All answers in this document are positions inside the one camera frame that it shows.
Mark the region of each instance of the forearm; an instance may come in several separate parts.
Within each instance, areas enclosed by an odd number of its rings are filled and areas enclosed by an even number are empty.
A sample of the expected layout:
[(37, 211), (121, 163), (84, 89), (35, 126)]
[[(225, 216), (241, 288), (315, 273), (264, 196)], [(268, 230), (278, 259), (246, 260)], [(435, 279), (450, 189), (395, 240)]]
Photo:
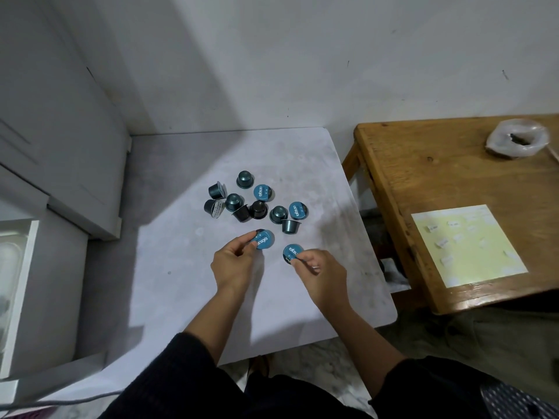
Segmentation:
[(184, 330), (202, 341), (215, 364), (225, 348), (243, 299), (233, 289), (219, 290)]
[(342, 339), (369, 394), (374, 398), (386, 375), (405, 356), (374, 330), (350, 306), (325, 314)]

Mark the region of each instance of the table top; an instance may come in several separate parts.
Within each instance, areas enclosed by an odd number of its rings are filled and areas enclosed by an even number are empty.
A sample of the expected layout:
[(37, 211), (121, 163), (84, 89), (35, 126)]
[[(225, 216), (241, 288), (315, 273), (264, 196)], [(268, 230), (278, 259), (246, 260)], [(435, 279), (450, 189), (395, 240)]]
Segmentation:
[[(559, 135), (559, 115), (523, 117), (546, 126), (552, 140)], [(485, 151), (489, 134), (511, 118), (361, 123), (355, 128), (388, 230), (399, 253), (411, 259), (406, 269), (410, 283), (423, 288), (433, 312), (559, 288), (559, 163), (547, 150), (516, 160)], [(528, 273), (446, 288), (411, 215), (480, 204), (489, 207)]]
[[(330, 134), (324, 128), (134, 137), (122, 193), (122, 233), (90, 242), (78, 354), (109, 347), (112, 363), (52, 398), (85, 397), (125, 387), (215, 294), (213, 253), (234, 237), (271, 230), (220, 363), (279, 351), (336, 335), (294, 269), (288, 244), (329, 250), (348, 271), (350, 302), (373, 326), (397, 313), (360, 218)], [(276, 205), (304, 203), (309, 216), (295, 235), (268, 216), (240, 223), (230, 212), (212, 218), (203, 207), (217, 181), (245, 202), (253, 190), (241, 170), (268, 184)]]

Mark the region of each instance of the right hand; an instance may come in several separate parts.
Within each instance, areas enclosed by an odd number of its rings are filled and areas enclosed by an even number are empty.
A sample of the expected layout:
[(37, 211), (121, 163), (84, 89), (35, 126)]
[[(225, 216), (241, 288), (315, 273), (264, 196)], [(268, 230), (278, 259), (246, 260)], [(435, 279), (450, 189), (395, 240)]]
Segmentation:
[(297, 255), (297, 259), (291, 260), (291, 265), (303, 281), (311, 300), (324, 316), (329, 312), (351, 308), (346, 268), (328, 251), (302, 251)]

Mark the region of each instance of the yellow paper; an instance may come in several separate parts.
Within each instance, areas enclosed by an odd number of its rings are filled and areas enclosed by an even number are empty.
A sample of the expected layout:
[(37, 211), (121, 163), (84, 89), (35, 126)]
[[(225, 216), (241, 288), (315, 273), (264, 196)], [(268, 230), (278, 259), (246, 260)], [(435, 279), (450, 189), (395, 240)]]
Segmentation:
[(485, 204), (411, 216), (447, 288), (528, 272)]

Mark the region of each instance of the dark pants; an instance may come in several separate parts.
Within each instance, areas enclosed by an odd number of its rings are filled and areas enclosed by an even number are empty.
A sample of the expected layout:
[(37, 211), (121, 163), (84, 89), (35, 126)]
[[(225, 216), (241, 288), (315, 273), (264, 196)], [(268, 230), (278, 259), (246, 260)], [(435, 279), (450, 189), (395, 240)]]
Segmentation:
[(227, 372), (216, 369), (210, 380), (211, 393), (215, 402), (219, 394), (220, 403), (226, 404), (235, 413), (258, 416), (258, 412), (277, 411), (282, 409), (292, 412), (311, 410), (315, 415), (319, 412), (339, 417), (366, 418), (367, 413), (344, 406), (332, 394), (311, 383), (288, 377), (275, 375), (272, 378), (262, 376), (256, 371), (248, 377), (245, 391), (237, 386)]

